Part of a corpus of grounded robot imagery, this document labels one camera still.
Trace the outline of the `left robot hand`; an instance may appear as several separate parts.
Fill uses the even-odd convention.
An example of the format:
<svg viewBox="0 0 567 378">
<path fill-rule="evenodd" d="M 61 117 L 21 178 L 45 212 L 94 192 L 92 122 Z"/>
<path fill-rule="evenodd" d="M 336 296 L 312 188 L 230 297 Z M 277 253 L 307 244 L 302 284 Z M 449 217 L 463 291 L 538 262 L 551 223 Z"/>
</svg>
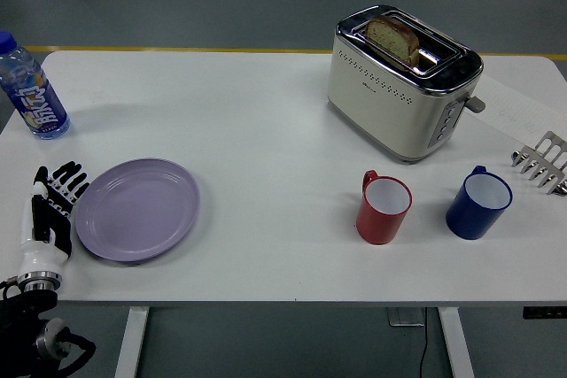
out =
<svg viewBox="0 0 567 378">
<path fill-rule="evenodd" d="M 72 254 L 70 216 L 88 186 L 87 174 L 77 162 L 69 161 L 53 172 L 39 167 L 22 218 L 21 280 L 61 273 Z"/>
</svg>

